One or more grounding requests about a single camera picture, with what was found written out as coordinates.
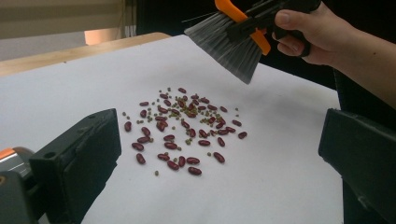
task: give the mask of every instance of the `bean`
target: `bean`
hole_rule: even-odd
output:
[[[142,102],[142,103],[140,103],[140,105],[142,105],[142,106],[149,105],[149,102]]]
[[[198,141],[198,144],[199,144],[200,146],[203,146],[203,147],[208,147],[208,146],[210,146],[210,142],[207,141],[207,140],[199,140],[199,141]]]
[[[178,88],[178,91],[180,91],[181,93],[186,93],[186,90],[184,90],[183,88]]]
[[[172,105],[171,102],[168,101],[168,100],[163,100],[163,103],[164,103],[165,105],[167,105],[167,106],[171,106],[171,105]]]
[[[184,158],[184,156],[179,156],[178,157],[178,166],[183,167],[184,164],[186,164],[186,158]]]
[[[236,125],[236,126],[238,126],[238,127],[241,127],[241,126],[242,126],[242,123],[239,122],[239,121],[236,120],[236,119],[233,119],[233,124]]]
[[[218,134],[225,135],[225,134],[228,134],[228,131],[226,129],[221,129],[221,130],[218,130]]]
[[[208,105],[207,108],[210,109],[210,110],[217,110],[218,109],[217,107],[215,107],[213,105]]]
[[[157,157],[158,157],[158,159],[160,159],[162,161],[169,161],[170,160],[169,156],[165,155],[165,154],[158,154]]]
[[[195,167],[189,167],[189,173],[192,175],[201,175],[202,171]]]
[[[145,136],[150,136],[150,135],[151,135],[151,132],[150,132],[149,129],[146,128],[146,127],[142,127],[142,133],[143,133]]]
[[[177,149],[177,145],[175,143],[171,143],[171,142],[166,142],[163,144],[166,148],[168,149],[172,149],[175,150]]]
[[[184,121],[184,120],[181,121],[181,126],[185,127],[186,129],[190,128],[190,124],[187,123],[187,122]]]
[[[140,143],[132,143],[132,148],[138,151],[143,151],[143,149],[145,149],[145,147]]]
[[[228,110],[227,110],[224,106],[221,106],[221,107],[220,107],[220,110],[221,110],[222,112],[224,112],[224,113],[227,113],[227,112],[228,112]]]
[[[166,136],[163,138],[163,140],[165,140],[165,141],[171,141],[171,140],[174,140],[174,139],[175,139],[175,136],[172,135],[172,134],[168,134],[168,135],[166,135]]]
[[[148,141],[149,141],[149,137],[147,137],[147,136],[139,137],[139,138],[137,139],[137,142],[138,142],[138,143],[147,143]]]
[[[163,108],[163,107],[161,107],[161,106],[158,106],[158,111],[160,111],[163,114],[167,114],[168,113],[168,110]]]
[[[247,132],[241,132],[238,134],[238,138],[240,138],[240,139],[244,139],[246,136],[248,136]]]
[[[155,120],[157,120],[157,121],[166,121],[167,117],[157,116],[157,117],[155,117]]]
[[[145,158],[143,157],[143,155],[141,153],[137,153],[136,154],[136,160],[140,164],[145,164],[146,163],[146,160],[145,160]]]
[[[221,154],[219,154],[218,152],[214,152],[213,156],[216,158],[216,160],[218,160],[218,162],[220,162],[220,163],[224,163],[225,162],[224,157],[221,156]]]
[[[219,143],[219,145],[220,145],[221,147],[224,147],[224,146],[225,146],[224,140],[222,140],[221,137],[218,137],[218,143]]]
[[[176,163],[174,163],[173,161],[168,161],[168,166],[169,168],[171,168],[172,170],[178,170],[178,165]]]
[[[168,99],[168,95],[163,94],[163,93],[160,94],[160,97],[163,98],[163,99],[165,99],[165,100]]]
[[[146,117],[147,113],[148,113],[147,110],[140,111],[140,117],[142,117],[144,119]]]
[[[197,159],[197,158],[195,158],[195,157],[188,157],[187,159],[186,159],[186,162],[188,163],[188,164],[199,164],[199,159]]]
[[[199,134],[201,135],[201,137],[207,138],[207,133],[204,130],[200,129]]]
[[[125,129],[125,131],[128,133],[128,132],[130,132],[131,130],[132,130],[132,122],[131,121],[127,121],[125,124],[124,124],[124,129]]]
[[[229,133],[234,133],[236,131],[236,129],[232,127],[225,127],[225,130],[227,130]]]
[[[194,129],[190,129],[190,137],[195,137],[196,136],[196,132]]]

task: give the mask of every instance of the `brush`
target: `brush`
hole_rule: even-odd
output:
[[[224,68],[249,84],[260,57],[271,49],[264,37],[267,29],[274,31],[276,38],[289,34],[275,26],[275,14],[283,8],[308,13],[318,8],[320,0],[263,0],[246,14],[231,0],[215,0],[215,4],[219,12],[184,33]],[[304,55],[307,55],[309,43],[302,33],[293,31],[291,34],[304,41]]]

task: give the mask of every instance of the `orange brush handle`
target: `orange brush handle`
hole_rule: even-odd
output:
[[[216,8],[226,14],[235,22],[244,21],[248,18],[239,8],[231,3],[231,0],[215,0]],[[265,39],[262,32],[256,30],[255,33],[251,34],[250,37],[256,42],[256,44],[262,50],[263,55],[267,55],[271,49],[267,39]]]

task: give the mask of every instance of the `scattered beans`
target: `scattered beans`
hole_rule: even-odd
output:
[[[178,165],[176,163],[174,163],[173,161],[168,161],[168,166],[169,168],[171,168],[172,170],[178,170]]]
[[[184,158],[183,156],[179,156],[178,157],[178,166],[183,167],[184,164],[186,164],[186,158]]]
[[[151,135],[151,132],[149,131],[149,129],[147,127],[142,127],[142,133],[145,136],[150,136]]]
[[[189,167],[189,173],[192,175],[201,175],[202,171],[195,167]]]
[[[132,130],[132,122],[131,121],[127,121],[125,124],[124,124],[124,129],[125,129],[125,131],[128,133],[128,132],[130,132],[131,130]]]
[[[240,138],[240,139],[244,139],[244,138],[246,138],[246,136],[248,136],[247,132],[241,132],[238,134],[238,138]]]
[[[142,105],[142,106],[149,105],[149,102],[142,102],[142,103],[140,103],[140,105]]]
[[[207,141],[207,140],[199,140],[199,141],[198,141],[198,144],[199,144],[200,146],[203,146],[203,147],[208,147],[208,146],[210,146],[210,142]]]
[[[233,119],[233,124],[236,125],[236,126],[238,126],[238,127],[241,127],[241,126],[242,126],[242,123],[239,122],[239,121],[236,120],[236,119]]]
[[[157,157],[158,157],[158,159],[160,159],[162,161],[169,161],[170,160],[169,156],[165,155],[165,154],[158,154]]]
[[[171,141],[171,140],[174,140],[174,139],[175,139],[175,136],[172,135],[172,134],[168,134],[168,135],[166,135],[166,136],[163,138],[163,140],[165,140],[165,141]]]
[[[140,143],[132,143],[132,148],[138,151],[143,151],[143,149],[145,149],[145,147]]]
[[[138,143],[147,143],[147,142],[149,142],[149,137],[148,136],[144,136],[144,137],[139,137],[138,139],[137,139],[137,142]]]
[[[224,140],[222,140],[221,137],[218,137],[218,143],[219,143],[219,145],[220,145],[221,147],[224,147],[224,146],[225,146]]]
[[[145,158],[143,157],[143,155],[141,153],[137,153],[136,154],[136,160],[140,164],[145,164],[146,163],[146,160],[145,160]]]
[[[188,157],[187,159],[186,159],[186,162],[188,163],[188,164],[199,164],[199,159],[197,159],[197,158],[195,158],[195,157]]]
[[[213,156],[216,158],[216,160],[218,160],[218,162],[220,162],[220,163],[224,163],[225,162],[224,157],[221,156],[221,154],[219,154],[218,152],[214,152]]]
[[[168,148],[168,149],[172,149],[172,150],[177,149],[177,144],[175,144],[175,143],[166,142],[166,143],[164,143],[164,145],[165,145],[165,147]]]

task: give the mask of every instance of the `red kidney bean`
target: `red kidney bean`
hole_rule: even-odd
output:
[[[167,114],[168,113],[168,110],[163,108],[163,107],[161,107],[161,106],[158,106],[158,111],[160,111],[163,114]]]
[[[242,126],[242,123],[239,122],[239,121],[236,120],[236,119],[233,119],[233,124],[236,125],[236,126],[238,126],[238,127],[241,127],[241,126]]]
[[[228,112],[228,110],[227,110],[224,106],[221,106],[221,107],[220,107],[220,110],[221,110],[222,112],[224,112],[224,113],[227,113],[227,112]]]
[[[225,134],[228,134],[228,131],[226,129],[221,129],[221,130],[218,130],[218,134],[225,135]]]
[[[220,128],[222,128],[223,125],[224,125],[223,123],[219,123],[218,125],[216,125],[216,128],[220,129]]]
[[[222,140],[221,137],[218,137],[218,143],[219,143],[219,145],[220,145],[221,147],[225,147],[224,140]]]
[[[189,173],[192,175],[201,175],[202,171],[195,167],[189,167]]]
[[[165,154],[158,154],[158,159],[162,160],[162,161],[169,161],[170,157],[165,155]]]
[[[166,148],[175,150],[177,149],[177,145],[175,143],[166,142],[163,144]]]
[[[184,156],[179,156],[178,157],[178,166],[183,167],[184,164],[186,164],[186,158],[184,158]]]
[[[201,137],[207,138],[207,133],[204,130],[200,129],[199,134],[201,135]]]
[[[147,137],[147,136],[139,137],[139,138],[137,139],[137,142],[138,142],[138,143],[147,143],[148,141],[149,141],[149,137]]]
[[[207,122],[214,123],[215,121],[216,121],[216,118],[215,117],[211,117]]]
[[[149,129],[146,128],[146,127],[142,127],[142,133],[143,133],[145,136],[150,136],[150,135],[151,135],[151,132],[150,132]]]
[[[168,99],[168,95],[163,94],[163,93],[160,94],[160,97],[163,98],[163,99],[165,99],[165,100]]]
[[[171,168],[172,170],[178,170],[178,165],[176,163],[174,163],[173,161],[168,161],[168,166],[169,168]]]
[[[186,93],[186,90],[184,90],[183,88],[178,88],[178,91],[180,91],[181,93]]]
[[[178,112],[178,110],[176,110],[176,109],[171,109],[171,111],[172,111],[172,113],[174,113],[174,114],[177,114],[177,115],[180,114],[180,112]]]
[[[180,106],[181,108],[184,108],[184,106],[186,105],[186,104],[184,104],[184,102],[181,101],[181,100],[177,101],[177,104],[178,104],[178,106]]]
[[[195,93],[194,95],[191,96],[191,99],[198,100],[199,99],[199,95],[197,93]]]
[[[195,158],[195,157],[188,157],[188,158],[186,159],[186,162],[187,162],[188,164],[198,164],[200,161],[199,161],[198,158]]]
[[[247,132],[241,132],[238,134],[238,138],[240,138],[240,139],[244,139],[246,136],[248,136]]]
[[[131,121],[127,121],[125,124],[124,124],[124,129],[125,129],[125,131],[128,133],[128,132],[130,132],[131,130],[132,130],[132,122]]]
[[[145,160],[145,158],[143,157],[143,155],[141,153],[137,153],[136,154],[136,160],[140,164],[145,164],[146,163],[146,160]]]
[[[165,140],[165,141],[171,141],[171,140],[174,140],[174,139],[175,139],[175,136],[172,135],[172,134],[168,134],[168,135],[166,135],[166,136],[163,138],[163,140]]]
[[[190,137],[195,137],[196,132],[194,129],[190,129]]]
[[[143,149],[145,149],[145,147],[143,147],[143,145],[140,143],[132,143],[132,148],[138,151],[143,151]]]
[[[227,130],[229,133],[234,133],[236,131],[236,129],[232,127],[225,127],[225,130]]]
[[[168,100],[163,100],[163,103],[164,103],[165,105],[167,105],[167,106],[171,106],[171,105],[172,105],[171,102],[168,101]]]
[[[220,163],[224,163],[225,162],[224,157],[221,156],[221,154],[219,154],[218,152],[214,152],[213,156],[216,158],[216,160],[218,160],[218,162],[220,162]]]
[[[198,141],[198,144],[199,144],[200,146],[203,146],[203,147],[208,147],[208,146],[210,146],[210,142],[207,141],[207,140],[199,140],[199,141]]]
[[[158,130],[160,130],[160,132],[163,132],[164,130],[165,130],[165,124],[164,124],[164,121],[158,121],[157,122],[157,128],[158,128]]]
[[[204,98],[201,98],[201,102],[202,102],[202,103],[205,103],[205,104],[209,104],[209,100],[206,99],[205,97],[204,97]]]
[[[167,117],[157,116],[157,117],[155,117],[155,120],[157,120],[157,121],[166,121]]]
[[[217,107],[215,107],[213,105],[208,105],[207,108],[210,109],[210,110],[217,110],[218,109]]]
[[[187,122],[184,121],[184,120],[181,121],[181,125],[182,125],[183,127],[185,127],[186,129],[190,128],[190,124],[187,123]]]
[[[149,102],[142,102],[142,103],[140,103],[140,105],[142,105],[142,106],[149,105]]]
[[[144,119],[146,117],[147,113],[148,113],[147,110],[140,111],[140,117],[142,117]]]

